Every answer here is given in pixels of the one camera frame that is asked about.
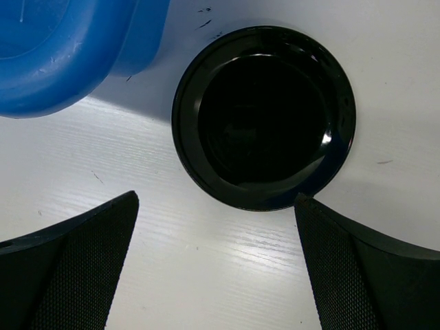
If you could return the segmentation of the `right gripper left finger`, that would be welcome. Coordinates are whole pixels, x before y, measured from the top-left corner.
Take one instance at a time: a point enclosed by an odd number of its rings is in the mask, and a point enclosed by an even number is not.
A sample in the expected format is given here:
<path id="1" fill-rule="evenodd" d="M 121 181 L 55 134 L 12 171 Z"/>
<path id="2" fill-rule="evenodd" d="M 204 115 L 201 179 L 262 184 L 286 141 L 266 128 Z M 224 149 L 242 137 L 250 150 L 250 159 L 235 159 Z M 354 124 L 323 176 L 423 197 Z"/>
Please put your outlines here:
<path id="1" fill-rule="evenodd" d="M 104 329 L 138 210 L 129 191 L 2 241 L 1 328 Z"/>

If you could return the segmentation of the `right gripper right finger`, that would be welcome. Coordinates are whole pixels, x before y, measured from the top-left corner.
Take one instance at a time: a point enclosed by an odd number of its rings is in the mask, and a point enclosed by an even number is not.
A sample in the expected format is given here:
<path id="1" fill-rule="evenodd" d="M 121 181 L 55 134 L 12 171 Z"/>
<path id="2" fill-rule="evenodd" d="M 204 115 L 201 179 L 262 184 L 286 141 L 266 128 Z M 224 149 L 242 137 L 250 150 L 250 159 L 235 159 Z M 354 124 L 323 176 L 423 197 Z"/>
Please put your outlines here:
<path id="1" fill-rule="evenodd" d="M 294 211 L 322 329 L 438 329 L 439 252 L 297 196 Z"/>

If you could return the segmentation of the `black round bowl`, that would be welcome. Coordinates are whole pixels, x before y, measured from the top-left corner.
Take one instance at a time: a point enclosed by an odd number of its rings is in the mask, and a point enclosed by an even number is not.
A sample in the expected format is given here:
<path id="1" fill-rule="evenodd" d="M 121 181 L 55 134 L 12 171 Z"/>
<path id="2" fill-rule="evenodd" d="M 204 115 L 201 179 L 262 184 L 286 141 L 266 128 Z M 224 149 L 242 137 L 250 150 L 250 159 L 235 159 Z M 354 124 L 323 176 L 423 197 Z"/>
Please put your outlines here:
<path id="1" fill-rule="evenodd" d="M 173 141 L 208 195 L 252 211 L 315 195 L 345 162 L 356 127 L 351 82 L 319 42 L 260 25 L 223 35 L 194 57 L 172 108 Z"/>

